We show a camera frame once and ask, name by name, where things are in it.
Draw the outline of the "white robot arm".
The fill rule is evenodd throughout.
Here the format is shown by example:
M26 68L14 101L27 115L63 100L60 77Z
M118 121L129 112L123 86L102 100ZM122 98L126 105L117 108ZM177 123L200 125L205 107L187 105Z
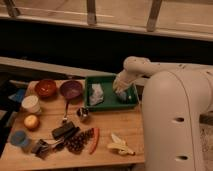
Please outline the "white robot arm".
M199 120L213 112L213 65L130 56L113 89L146 77L142 93L146 171L205 171Z

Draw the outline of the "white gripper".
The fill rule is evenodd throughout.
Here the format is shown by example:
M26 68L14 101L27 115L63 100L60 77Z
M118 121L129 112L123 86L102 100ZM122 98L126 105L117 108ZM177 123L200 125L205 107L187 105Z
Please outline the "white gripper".
M123 92L128 89L136 79L137 75L135 73L131 73L127 70L122 70L120 73L117 74L113 82L113 90L115 92Z

